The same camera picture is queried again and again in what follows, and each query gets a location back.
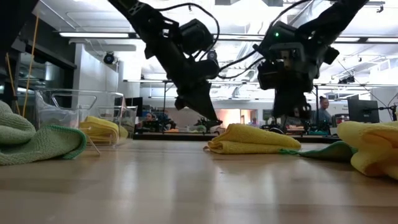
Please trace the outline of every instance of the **clear plastic bin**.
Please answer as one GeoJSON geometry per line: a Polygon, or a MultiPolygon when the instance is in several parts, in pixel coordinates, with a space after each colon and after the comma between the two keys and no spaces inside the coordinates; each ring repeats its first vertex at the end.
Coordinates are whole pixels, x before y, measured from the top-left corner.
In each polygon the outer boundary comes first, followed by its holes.
{"type": "Polygon", "coordinates": [[[38,128],[50,124],[77,128],[96,146],[113,146],[128,137],[121,126],[127,110],[121,93],[46,89],[36,90],[35,95],[38,128]]]}
{"type": "Polygon", "coordinates": [[[128,106],[127,108],[123,108],[120,126],[127,131],[128,139],[132,139],[132,136],[134,135],[136,127],[136,116],[136,106],[128,106]]]}

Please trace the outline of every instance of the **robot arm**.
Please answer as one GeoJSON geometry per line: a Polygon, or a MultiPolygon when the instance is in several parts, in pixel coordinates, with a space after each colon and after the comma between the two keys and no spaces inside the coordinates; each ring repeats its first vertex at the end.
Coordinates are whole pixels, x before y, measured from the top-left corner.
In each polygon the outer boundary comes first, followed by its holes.
{"type": "MultiPolygon", "coordinates": [[[[159,10],[137,0],[108,0],[130,22],[146,43],[146,58],[155,56],[177,87],[177,109],[185,106],[202,116],[217,120],[210,100],[208,79],[220,71],[214,60],[196,62],[185,54],[207,51],[213,36],[200,21],[194,19],[179,26],[159,10]]],[[[369,0],[337,0],[318,18],[298,29],[276,22],[259,46],[254,46],[265,62],[258,66],[258,80],[263,90],[275,89],[273,115],[290,115],[300,111],[309,118],[311,107],[304,97],[313,89],[323,62],[331,64],[339,52],[330,47],[348,26],[356,13],[369,0]]]]}
{"type": "Polygon", "coordinates": [[[196,62],[186,57],[199,50],[207,51],[213,44],[213,35],[200,21],[194,19],[179,26],[178,22],[164,17],[160,11],[137,0],[109,0],[130,22],[139,37],[146,43],[146,58],[155,56],[177,87],[178,110],[189,107],[201,115],[216,120],[210,100],[210,86],[220,71],[214,60],[196,62]]]}
{"type": "Polygon", "coordinates": [[[316,19],[294,28],[276,22],[254,49],[265,62],[258,66],[263,90],[275,89],[273,116],[310,119],[311,106],[304,96],[313,90],[322,63],[333,63],[339,51],[330,47],[369,0],[340,0],[316,19]]]}

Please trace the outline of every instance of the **green cloth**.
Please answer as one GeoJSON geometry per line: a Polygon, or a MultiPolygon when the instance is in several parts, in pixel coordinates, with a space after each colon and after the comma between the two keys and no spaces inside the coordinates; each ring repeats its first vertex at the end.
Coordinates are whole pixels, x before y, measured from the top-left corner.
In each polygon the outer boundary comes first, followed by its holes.
{"type": "Polygon", "coordinates": [[[357,153],[357,149],[352,148],[347,143],[343,141],[335,142],[328,147],[320,150],[312,150],[312,151],[295,151],[288,149],[281,149],[279,153],[281,154],[290,154],[290,155],[299,155],[302,157],[307,157],[311,159],[319,159],[324,161],[333,161],[333,162],[351,162],[352,156],[357,153]]]}
{"type": "Polygon", "coordinates": [[[44,126],[37,132],[25,118],[0,101],[0,165],[26,164],[59,157],[74,159],[86,148],[77,129],[44,126]]]}

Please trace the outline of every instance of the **microfiber cloth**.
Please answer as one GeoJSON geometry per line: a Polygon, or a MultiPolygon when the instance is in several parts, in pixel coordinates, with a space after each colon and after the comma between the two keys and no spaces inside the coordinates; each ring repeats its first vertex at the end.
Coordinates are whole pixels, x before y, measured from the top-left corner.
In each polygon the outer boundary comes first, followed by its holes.
{"type": "Polygon", "coordinates": [[[94,143],[116,144],[119,138],[127,138],[128,131],[122,126],[94,116],[87,116],[79,127],[94,143]]]}
{"type": "Polygon", "coordinates": [[[223,134],[213,138],[205,147],[219,154],[265,154],[300,148],[301,144],[292,137],[245,124],[230,124],[223,134]]]}
{"type": "Polygon", "coordinates": [[[338,141],[320,150],[296,151],[281,149],[279,152],[281,154],[299,155],[311,159],[350,163],[351,158],[355,153],[357,153],[357,151],[357,149],[352,148],[347,143],[343,141],[338,141]]]}
{"type": "Polygon", "coordinates": [[[398,122],[364,124],[354,121],[339,124],[341,140],[358,149],[352,166],[366,176],[389,176],[398,180],[398,122]]]}
{"type": "Polygon", "coordinates": [[[73,159],[86,148],[85,135],[61,126],[35,131],[25,118],[0,101],[0,165],[26,164],[59,157],[73,159]]]}

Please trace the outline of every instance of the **table surface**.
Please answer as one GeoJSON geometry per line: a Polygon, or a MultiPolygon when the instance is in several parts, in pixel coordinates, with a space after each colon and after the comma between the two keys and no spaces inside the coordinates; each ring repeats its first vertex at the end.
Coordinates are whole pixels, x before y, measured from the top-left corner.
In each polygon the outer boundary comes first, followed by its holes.
{"type": "MultiPolygon", "coordinates": [[[[398,223],[398,183],[349,164],[134,141],[0,167],[2,223],[398,223]]],[[[304,144],[306,150],[321,144],[304,144]]]]}

